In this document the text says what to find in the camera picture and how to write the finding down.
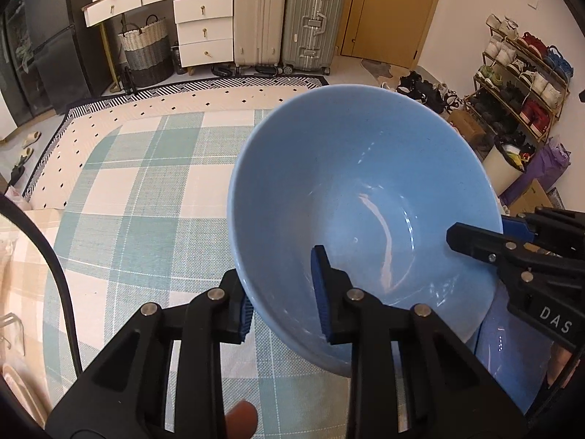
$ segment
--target wooden door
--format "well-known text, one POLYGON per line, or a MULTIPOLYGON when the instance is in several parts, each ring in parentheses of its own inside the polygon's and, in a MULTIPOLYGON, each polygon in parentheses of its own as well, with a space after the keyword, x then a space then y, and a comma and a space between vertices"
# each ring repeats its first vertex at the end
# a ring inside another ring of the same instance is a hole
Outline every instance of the wooden door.
POLYGON ((352 0, 341 54, 410 68, 435 0, 352 0))

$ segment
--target striped basket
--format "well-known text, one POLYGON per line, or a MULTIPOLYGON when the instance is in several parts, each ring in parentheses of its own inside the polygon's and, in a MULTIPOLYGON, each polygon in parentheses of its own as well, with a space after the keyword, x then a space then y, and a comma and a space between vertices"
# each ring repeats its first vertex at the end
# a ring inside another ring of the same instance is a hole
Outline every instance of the striped basket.
POLYGON ((159 20, 152 14, 146 18, 143 28, 127 23, 118 36, 137 87, 152 86, 173 74, 171 44, 164 18, 159 20), (156 21, 149 24, 151 17, 156 21), (127 31, 128 26, 135 26, 136 29, 127 31))

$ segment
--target purple bag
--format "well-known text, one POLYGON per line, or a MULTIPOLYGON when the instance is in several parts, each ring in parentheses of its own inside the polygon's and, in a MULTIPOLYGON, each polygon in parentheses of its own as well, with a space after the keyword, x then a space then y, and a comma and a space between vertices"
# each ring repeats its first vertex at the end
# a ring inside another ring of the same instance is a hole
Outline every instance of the purple bag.
POLYGON ((502 204, 510 206, 532 183, 538 180, 543 190, 549 191, 552 185, 561 177, 565 170, 571 165, 571 152, 567 151, 557 137, 550 139, 544 147, 536 152, 528 166, 526 173, 514 181, 504 191, 499 199, 502 204))

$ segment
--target suitcase handle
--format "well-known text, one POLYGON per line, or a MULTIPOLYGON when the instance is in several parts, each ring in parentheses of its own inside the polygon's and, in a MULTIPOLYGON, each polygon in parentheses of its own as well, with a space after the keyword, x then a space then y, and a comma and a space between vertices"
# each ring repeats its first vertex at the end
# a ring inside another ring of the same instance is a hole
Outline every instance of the suitcase handle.
POLYGON ((317 36, 318 34, 323 34, 325 32, 326 27, 327 27, 327 16, 325 16, 322 13, 317 13, 317 16, 320 16, 321 18, 323 18, 323 23, 321 23, 321 28, 319 28, 319 31, 315 32, 315 36, 317 36))

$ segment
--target blue bowl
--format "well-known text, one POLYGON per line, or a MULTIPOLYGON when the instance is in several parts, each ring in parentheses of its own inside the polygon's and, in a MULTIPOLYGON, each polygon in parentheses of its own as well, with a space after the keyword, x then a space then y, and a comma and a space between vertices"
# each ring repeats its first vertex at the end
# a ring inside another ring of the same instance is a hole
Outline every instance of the blue bowl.
POLYGON ((254 307, 290 348, 349 376, 350 348, 327 344, 311 248, 387 305, 430 305, 467 341, 492 302, 495 270, 452 252, 459 221, 502 232, 495 195, 441 117, 388 90, 335 85, 282 104, 256 127, 227 202, 236 269, 254 307))

